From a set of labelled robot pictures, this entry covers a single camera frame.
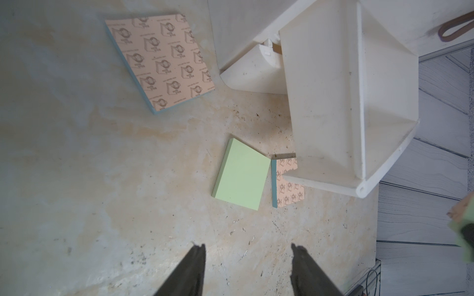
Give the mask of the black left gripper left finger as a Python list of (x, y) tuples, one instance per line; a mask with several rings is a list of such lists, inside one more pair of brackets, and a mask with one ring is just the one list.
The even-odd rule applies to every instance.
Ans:
[(194, 245), (154, 296), (201, 296), (206, 271), (206, 246)]

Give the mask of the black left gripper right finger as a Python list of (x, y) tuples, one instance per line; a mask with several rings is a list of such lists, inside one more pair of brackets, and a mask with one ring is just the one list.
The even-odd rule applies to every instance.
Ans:
[(307, 249), (291, 244), (293, 251), (291, 284), (295, 296), (342, 296)]

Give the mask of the white drawer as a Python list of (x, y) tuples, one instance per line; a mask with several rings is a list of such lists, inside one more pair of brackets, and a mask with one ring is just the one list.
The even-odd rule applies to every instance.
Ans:
[(316, 1), (280, 36), (297, 158), (285, 180), (365, 198), (416, 134), (418, 57), (366, 1)]

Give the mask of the white drawer cabinet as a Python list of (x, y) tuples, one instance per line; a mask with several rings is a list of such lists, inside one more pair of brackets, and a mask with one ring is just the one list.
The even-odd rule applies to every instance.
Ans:
[[(474, 9), (473, 1), (362, 1), (371, 15), (418, 57), (473, 39), (469, 31), (450, 42), (438, 36), (446, 22)], [(281, 54), (271, 46), (279, 31), (313, 1), (209, 1), (217, 65), (233, 90), (286, 94)]]

